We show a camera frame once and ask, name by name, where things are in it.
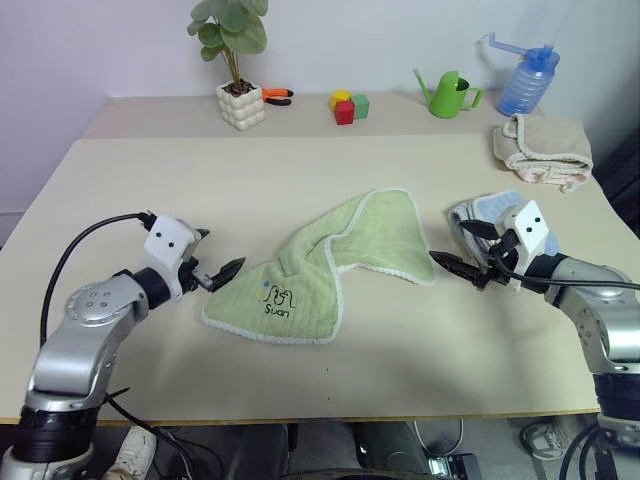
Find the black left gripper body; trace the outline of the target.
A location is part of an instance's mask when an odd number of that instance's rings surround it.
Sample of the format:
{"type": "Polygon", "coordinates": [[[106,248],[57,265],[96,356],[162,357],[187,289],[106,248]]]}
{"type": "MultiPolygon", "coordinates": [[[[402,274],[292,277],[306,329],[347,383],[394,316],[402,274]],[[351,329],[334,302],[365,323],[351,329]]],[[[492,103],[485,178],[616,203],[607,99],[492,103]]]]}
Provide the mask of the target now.
{"type": "Polygon", "coordinates": [[[212,277],[199,271],[199,261],[194,256],[197,246],[198,242],[192,243],[182,257],[180,286],[183,294],[194,292],[198,288],[208,292],[214,291],[212,277]]]}

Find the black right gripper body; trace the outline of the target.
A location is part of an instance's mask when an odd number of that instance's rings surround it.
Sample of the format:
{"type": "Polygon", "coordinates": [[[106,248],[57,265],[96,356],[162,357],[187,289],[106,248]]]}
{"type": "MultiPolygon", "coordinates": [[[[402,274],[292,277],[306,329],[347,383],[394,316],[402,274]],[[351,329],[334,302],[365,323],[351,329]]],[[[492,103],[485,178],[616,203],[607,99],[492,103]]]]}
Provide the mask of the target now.
{"type": "Polygon", "coordinates": [[[477,237],[477,244],[480,251],[478,263],[485,274],[486,286],[490,282],[507,285],[511,278],[499,268],[496,258],[501,260],[506,269],[514,269],[518,261],[518,253],[515,247],[519,244],[515,231],[509,229],[500,235],[497,240],[485,240],[477,237]]]}

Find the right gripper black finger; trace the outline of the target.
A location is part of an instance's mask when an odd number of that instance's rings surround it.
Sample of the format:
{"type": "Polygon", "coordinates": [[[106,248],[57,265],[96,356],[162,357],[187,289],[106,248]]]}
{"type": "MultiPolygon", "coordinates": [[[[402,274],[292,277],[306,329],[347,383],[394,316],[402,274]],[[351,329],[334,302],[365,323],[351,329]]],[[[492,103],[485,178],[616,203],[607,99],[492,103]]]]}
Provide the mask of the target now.
{"type": "Polygon", "coordinates": [[[500,234],[498,233],[495,225],[489,222],[477,219],[461,220],[459,222],[459,226],[473,236],[485,240],[497,240],[500,238],[500,234]]]}
{"type": "Polygon", "coordinates": [[[470,282],[474,287],[484,288],[486,286],[485,274],[479,267],[468,264],[462,258],[444,251],[430,250],[429,255],[443,269],[470,282]]]}

